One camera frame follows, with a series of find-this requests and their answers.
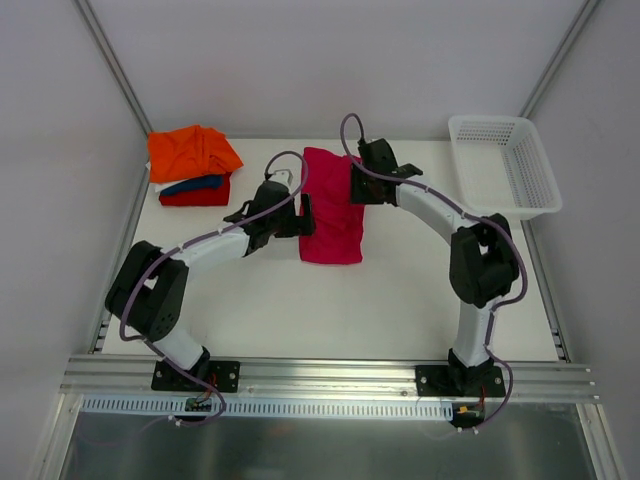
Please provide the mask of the magenta t shirt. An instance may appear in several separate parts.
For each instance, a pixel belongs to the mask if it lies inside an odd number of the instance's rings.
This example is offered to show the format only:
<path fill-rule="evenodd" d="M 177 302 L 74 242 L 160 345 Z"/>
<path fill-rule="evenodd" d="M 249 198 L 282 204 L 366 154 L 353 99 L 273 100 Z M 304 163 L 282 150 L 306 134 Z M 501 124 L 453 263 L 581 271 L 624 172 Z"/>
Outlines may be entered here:
<path fill-rule="evenodd" d="M 303 156 L 309 169 L 303 192 L 311 199 L 315 231 L 299 239 L 300 259 L 318 265 L 360 263 L 365 207 L 351 202 L 350 159 L 317 147 L 306 147 Z"/>

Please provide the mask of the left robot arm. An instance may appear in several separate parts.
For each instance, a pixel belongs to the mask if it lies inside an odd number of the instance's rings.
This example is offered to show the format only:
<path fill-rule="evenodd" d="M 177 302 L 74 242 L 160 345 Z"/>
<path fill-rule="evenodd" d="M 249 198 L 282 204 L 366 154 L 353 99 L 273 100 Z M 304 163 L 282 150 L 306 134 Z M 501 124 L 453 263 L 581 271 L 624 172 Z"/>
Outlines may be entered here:
<path fill-rule="evenodd" d="M 226 216 L 220 227 L 169 250 L 139 241 L 129 250 L 105 298 L 106 310 L 132 328 L 125 341 L 140 340 L 174 369 L 188 390 L 203 387 L 209 377 L 210 353 L 178 327 L 187 283 L 223 263 L 247 257 L 275 238 L 315 232 L 312 197 L 294 194 L 275 179 L 259 186 L 253 199 Z"/>

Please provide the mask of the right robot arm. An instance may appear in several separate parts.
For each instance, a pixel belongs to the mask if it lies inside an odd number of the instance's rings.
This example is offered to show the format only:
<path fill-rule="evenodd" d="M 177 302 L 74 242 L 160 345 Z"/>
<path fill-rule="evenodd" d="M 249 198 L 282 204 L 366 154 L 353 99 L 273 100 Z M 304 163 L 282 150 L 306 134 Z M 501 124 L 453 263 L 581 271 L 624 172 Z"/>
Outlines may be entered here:
<path fill-rule="evenodd" d="M 460 301 L 458 329 L 447 365 L 418 367 L 418 394 L 479 396 L 498 374 L 490 343 L 495 313 L 524 267 L 506 218 L 476 217 L 415 180 L 422 171 L 398 165 L 384 139 L 358 141 L 351 163 L 351 202 L 389 204 L 421 220 L 449 246 L 449 282 Z"/>

